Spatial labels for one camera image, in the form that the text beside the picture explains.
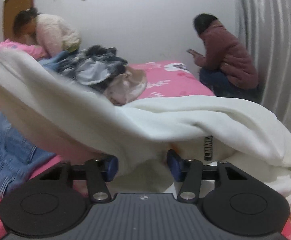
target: white cloth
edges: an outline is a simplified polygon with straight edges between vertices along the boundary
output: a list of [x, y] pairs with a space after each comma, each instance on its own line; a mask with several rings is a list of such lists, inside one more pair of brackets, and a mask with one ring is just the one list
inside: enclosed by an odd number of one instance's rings
[[73, 159], [86, 145], [119, 158], [114, 191], [161, 191], [173, 143], [183, 158], [228, 160], [281, 193], [291, 208], [291, 133], [263, 106], [235, 98], [146, 98], [114, 107], [93, 90], [43, 69], [24, 52], [0, 50], [0, 109], [44, 150]]
[[36, 39], [40, 46], [56, 56], [63, 50], [79, 48], [81, 37], [63, 18], [57, 15], [39, 14], [37, 16]]

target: black hair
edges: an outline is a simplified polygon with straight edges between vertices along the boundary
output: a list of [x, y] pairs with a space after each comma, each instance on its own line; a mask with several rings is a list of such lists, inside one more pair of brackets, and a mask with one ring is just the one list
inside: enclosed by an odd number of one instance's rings
[[200, 35], [215, 20], [218, 20], [218, 18], [215, 17], [214, 15], [202, 13], [202, 14], [199, 14], [198, 16], [195, 17], [195, 19], [193, 20], [193, 25], [194, 25], [197, 33]]
[[18, 35], [21, 31], [22, 26], [31, 22], [31, 20], [39, 15], [38, 10], [34, 7], [21, 11], [14, 18], [13, 33]]

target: pile of clothes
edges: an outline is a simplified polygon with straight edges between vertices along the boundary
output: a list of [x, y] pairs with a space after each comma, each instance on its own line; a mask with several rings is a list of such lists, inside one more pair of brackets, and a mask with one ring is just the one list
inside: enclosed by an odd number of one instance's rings
[[79, 53], [63, 51], [39, 63], [104, 94], [116, 106], [134, 101], [147, 86], [145, 72], [129, 67], [125, 59], [116, 56], [115, 48], [95, 45]]
[[[39, 61], [48, 71], [57, 72], [71, 82], [104, 94], [114, 105], [122, 106], [139, 97], [147, 86], [143, 70], [129, 67], [116, 56], [116, 49], [100, 45], [80, 52], [63, 51], [50, 59], [40, 46], [26, 46], [10, 40], [0, 43], [23, 50]], [[0, 197], [27, 181], [32, 172], [55, 156], [39, 149], [19, 133], [0, 112]]]

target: beige bag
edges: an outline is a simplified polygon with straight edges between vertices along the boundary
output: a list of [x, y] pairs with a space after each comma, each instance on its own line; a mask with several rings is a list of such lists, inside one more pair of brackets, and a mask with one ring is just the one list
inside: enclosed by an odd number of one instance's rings
[[136, 100], [146, 87], [145, 71], [126, 66], [126, 72], [118, 75], [103, 94], [114, 105], [122, 106]]

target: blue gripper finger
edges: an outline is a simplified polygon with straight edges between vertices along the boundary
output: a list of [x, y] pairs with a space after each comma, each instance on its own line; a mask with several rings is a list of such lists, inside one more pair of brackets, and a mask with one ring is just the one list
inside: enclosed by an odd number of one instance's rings
[[184, 160], [174, 150], [168, 151], [167, 164], [174, 180], [176, 182], [183, 182], [186, 177], [186, 174], [183, 172]]
[[119, 169], [119, 160], [115, 156], [109, 156], [104, 160], [104, 171], [101, 172], [105, 182], [113, 181]]

